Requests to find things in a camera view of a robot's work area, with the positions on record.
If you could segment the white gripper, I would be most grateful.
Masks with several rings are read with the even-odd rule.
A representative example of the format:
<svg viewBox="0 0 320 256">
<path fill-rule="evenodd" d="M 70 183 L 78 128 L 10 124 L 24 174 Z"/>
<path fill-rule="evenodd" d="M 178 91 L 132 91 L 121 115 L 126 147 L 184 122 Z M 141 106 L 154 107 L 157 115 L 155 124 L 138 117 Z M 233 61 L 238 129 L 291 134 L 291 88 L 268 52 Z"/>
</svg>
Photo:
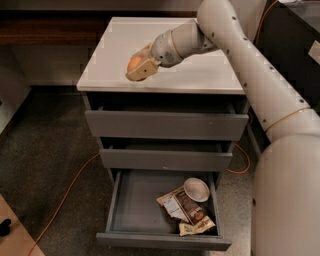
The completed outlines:
<svg viewBox="0 0 320 256">
<path fill-rule="evenodd" d="M 159 65 L 165 68 L 170 68 L 183 61 L 183 58 L 179 55 L 176 47 L 174 46 L 171 30 L 159 35 L 153 42 L 152 47 L 151 44 L 148 44 L 133 54 L 131 58 L 133 56 L 142 57 L 143 62 L 136 71 L 126 72 L 126 77 L 130 81 L 145 80 L 158 71 Z"/>
</svg>

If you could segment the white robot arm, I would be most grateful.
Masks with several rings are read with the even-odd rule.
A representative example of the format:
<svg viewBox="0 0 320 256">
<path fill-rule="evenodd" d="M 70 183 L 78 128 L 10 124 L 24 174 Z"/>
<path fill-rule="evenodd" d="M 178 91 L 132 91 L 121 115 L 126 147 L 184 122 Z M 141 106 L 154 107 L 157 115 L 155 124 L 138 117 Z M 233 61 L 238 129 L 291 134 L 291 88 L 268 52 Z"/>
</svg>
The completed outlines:
<svg viewBox="0 0 320 256">
<path fill-rule="evenodd" d="M 242 31 L 229 0 L 203 0 L 194 21 L 135 53 L 126 76 L 221 49 L 270 141 L 253 188 L 254 256 L 320 256 L 320 117 Z"/>
</svg>

